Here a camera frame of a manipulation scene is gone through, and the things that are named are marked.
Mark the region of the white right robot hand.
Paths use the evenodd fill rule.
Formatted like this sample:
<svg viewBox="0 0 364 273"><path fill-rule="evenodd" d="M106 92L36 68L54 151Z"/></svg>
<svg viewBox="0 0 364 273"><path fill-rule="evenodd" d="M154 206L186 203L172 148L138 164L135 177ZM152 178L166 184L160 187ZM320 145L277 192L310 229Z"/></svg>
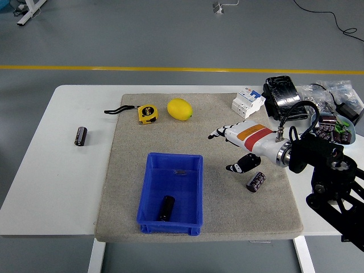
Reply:
<svg viewBox="0 0 364 273"><path fill-rule="evenodd" d="M226 166L228 171L235 173L245 173L257 167L261 163L261 157L265 156L271 162L280 167L288 164L284 161L284 156L290 146L289 140L276 141L277 133L262 124L251 120L225 125L213 131L208 139L224 137L237 147L247 152L236 163Z"/></svg>

